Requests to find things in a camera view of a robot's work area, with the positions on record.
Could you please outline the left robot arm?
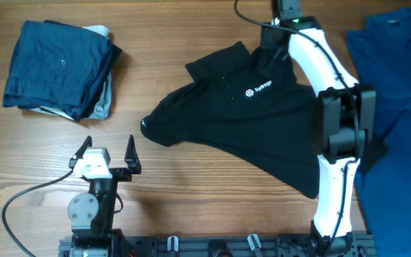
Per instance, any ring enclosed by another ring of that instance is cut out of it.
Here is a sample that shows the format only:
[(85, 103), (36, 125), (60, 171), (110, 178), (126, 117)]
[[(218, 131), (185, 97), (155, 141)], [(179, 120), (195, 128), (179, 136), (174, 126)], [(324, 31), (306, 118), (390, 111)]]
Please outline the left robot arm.
[(123, 168), (111, 168), (111, 157), (105, 147), (93, 147), (88, 136), (71, 157), (69, 167), (89, 183), (86, 193), (74, 196), (68, 205), (68, 217), (73, 233), (71, 242), (59, 246), (59, 255), (68, 257), (134, 257), (133, 246), (121, 229), (113, 228), (113, 217), (119, 211), (116, 201), (118, 183), (130, 182), (133, 174), (141, 173), (134, 138), (128, 139)]

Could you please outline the black polo shirt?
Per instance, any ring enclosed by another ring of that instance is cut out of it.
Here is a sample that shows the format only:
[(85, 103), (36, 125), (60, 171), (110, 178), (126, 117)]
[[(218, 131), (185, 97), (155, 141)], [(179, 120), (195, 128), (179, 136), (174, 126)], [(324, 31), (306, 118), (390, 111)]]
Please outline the black polo shirt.
[(182, 141), (231, 153), (308, 198), (319, 191), (309, 126), (315, 93), (300, 85), (285, 49), (243, 43), (186, 65), (192, 82), (141, 120), (142, 134), (163, 146)]

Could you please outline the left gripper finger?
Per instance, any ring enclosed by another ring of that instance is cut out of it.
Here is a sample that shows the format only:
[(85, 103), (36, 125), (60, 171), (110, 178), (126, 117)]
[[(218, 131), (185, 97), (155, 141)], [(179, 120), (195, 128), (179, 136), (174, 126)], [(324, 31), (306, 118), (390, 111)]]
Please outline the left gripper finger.
[(80, 159), (83, 158), (83, 154), (85, 153), (86, 149), (88, 147), (92, 147), (92, 137), (91, 136), (87, 136), (85, 141), (82, 143), (82, 145), (80, 146), (80, 148), (77, 150), (77, 152), (72, 156), (71, 159), (76, 160), (76, 159)]
[(132, 134), (129, 136), (128, 139), (124, 161), (128, 167), (128, 170), (132, 174), (141, 174), (141, 162), (136, 152), (136, 145)]

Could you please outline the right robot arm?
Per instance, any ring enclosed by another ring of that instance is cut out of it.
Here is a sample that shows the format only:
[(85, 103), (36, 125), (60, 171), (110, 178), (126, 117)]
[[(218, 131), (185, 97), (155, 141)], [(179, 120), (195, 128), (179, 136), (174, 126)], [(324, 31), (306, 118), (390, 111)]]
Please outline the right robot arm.
[(299, 242), (306, 256), (359, 256), (350, 208), (355, 173), (372, 142), (376, 93), (359, 84), (329, 47), (313, 16), (303, 16), (298, 1), (272, 1), (273, 18), (263, 43), (284, 46), (306, 75), (316, 95), (311, 123), (318, 158), (319, 201), (309, 236)]

